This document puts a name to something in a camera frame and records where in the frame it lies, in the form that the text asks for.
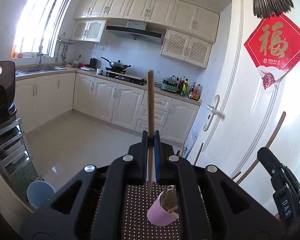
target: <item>white cabinet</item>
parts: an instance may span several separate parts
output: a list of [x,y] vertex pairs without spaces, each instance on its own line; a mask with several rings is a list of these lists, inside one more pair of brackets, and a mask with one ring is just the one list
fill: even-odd
[[197,12],[198,6],[177,0],[173,8],[169,27],[192,34]]
[[205,41],[214,43],[216,41],[218,23],[218,14],[199,7],[193,35],[203,38]]
[[[167,97],[164,95],[154,93],[154,108],[155,109],[169,112],[171,103],[172,103],[171,97]],[[142,105],[143,106],[148,105],[148,91],[145,92],[145,96],[143,97],[143,100],[142,100]]]
[[58,74],[57,116],[73,109],[75,73]]
[[81,0],[75,12],[74,18],[86,18],[91,10],[94,0]]
[[[149,128],[148,127],[148,121],[144,121],[144,120],[138,119],[137,125],[136,125],[136,129],[135,129],[136,132],[143,133],[144,130],[148,131],[148,128]],[[155,131],[158,130],[159,134],[162,133],[162,129],[163,129],[162,125],[154,124],[154,130]]]
[[111,122],[117,86],[113,81],[94,79],[92,116]]
[[103,17],[108,9],[109,1],[110,0],[94,0],[88,17]]
[[[159,125],[164,125],[167,120],[168,112],[154,109],[154,123]],[[141,106],[139,119],[148,121],[148,107]]]
[[38,127],[35,108],[35,78],[16,81],[14,103],[17,106],[17,117],[22,119],[25,132],[30,132]]
[[35,78],[35,107],[38,126],[58,115],[56,107],[58,90],[58,75],[48,75]]
[[105,25],[106,20],[77,21],[71,39],[74,41],[100,42]]
[[169,26],[171,14],[176,0],[152,0],[146,22]]
[[189,42],[190,35],[174,30],[167,30],[161,54],[185,60]]
[[123,18],[145,21],[152,0],[130,0]]
[[110,0],[104,17],[123,18],[129,0]]
[[143,89],[118,84],[112,123],[135,130],[144,93]]
[[198,110],[199,106],[174,98],[161,138],[182,143],[191,129]]
[[185,61],[207,68],[211,46],[211,43],[191,37]]
[[92,115],[94,77],[77,73],[74,85],[73,109]]

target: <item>tile backsplash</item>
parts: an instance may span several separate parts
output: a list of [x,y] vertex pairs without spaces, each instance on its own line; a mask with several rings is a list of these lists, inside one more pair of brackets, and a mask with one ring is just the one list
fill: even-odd
[[[145,76],[146,71],[152,69],[156,82],[175,75],[178,77],[185,76],[189,79],[189,85],[191,85],[192,82],[197,81],[199,74],[204,71],[202,68],[188,62],[161,56],[161,45],[129,38],[119,38],[106,30],[103,33],[101,42],[97,44],[104,46],[104,51],[96,57],[99,60],[99,65],[109,66],[108,62],[100,58],[105,57],[110,61],[121,60],[123,64],[131,65],[128,68],[130,74]],[[68,61],[76,60],[81,55],[79,62],[89,63],[94,45],[94,42],[75,41],[75,45],[69,48]]]

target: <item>gas stove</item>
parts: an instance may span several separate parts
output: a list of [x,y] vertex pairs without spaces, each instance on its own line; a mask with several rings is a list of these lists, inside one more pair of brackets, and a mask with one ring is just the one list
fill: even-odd
[[123,70],[122,72],[114,72],[114,71],[106,70],[101,75],[130,82],[140,86],[144,86],[147,83],[145,77],[139,75],[133,75],[133,74],[130,75],[126,72],[126,70]]

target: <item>white wall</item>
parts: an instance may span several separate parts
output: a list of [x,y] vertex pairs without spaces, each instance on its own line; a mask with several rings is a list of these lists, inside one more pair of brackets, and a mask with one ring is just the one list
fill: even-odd
[[[17,23],[27,0],[0,0],[0,60],[10,60]],[[80,0],[71,0],[66,11],[60,34],[66,32],[70,38],[75,24],[73,19]],[[20,58],[13,60],[16,65],[36,64],[38,58]],[[53,58],[43,58],[43,63],[53,63]]]
[[[67,59],[76,60],[79,55],[81,63],[89,63],[94,42],[76,41],[75,46],[71,46]],[[200,67],[185,61],[162,57],[160,55],[161,45],[138,41],[129,38],[119,38],[108,31],[104,31],[101,42],[105,50],[97,57],[102,66],[109,67],[109,63],[100,57],[105,57],[110,61],[121,60],[123,64],[131,65],[128,68],[130,74],[146,75],[147,70],[154,70],[154,81],[162,81],[171,75],[189,79],[189,85],[196,82],[202,70]]]
[[231,22],[231,9],[232,4],[228,5],[220,14],[216,42],[212,45],[208,66],[205,70],[200,72],[196,81],[196,84],[199,83],[203,86],[200,98],[202,104],[189,135],[199,134],[209,111],[207,105],[212,103],[215,96],[215,91],[219,83],[223,62],[226,56]]

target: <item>wok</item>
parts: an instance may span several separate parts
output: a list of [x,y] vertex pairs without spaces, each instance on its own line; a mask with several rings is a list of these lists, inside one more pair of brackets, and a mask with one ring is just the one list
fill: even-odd
[[101,57],[101,58],[103,58],[103,59],[105,59],[106,61],[108,61],[110,67],[112,67],[112,68],[124,70],[124,69],[126,69],[127,67],[131,67],[131,65],[128,66],[128,65],[124,65],[124,64],[120,63],[120,60],[118,60],[118,62],[113,62],[113,61],[109,61],[109,60],[106,59],[105,57]]

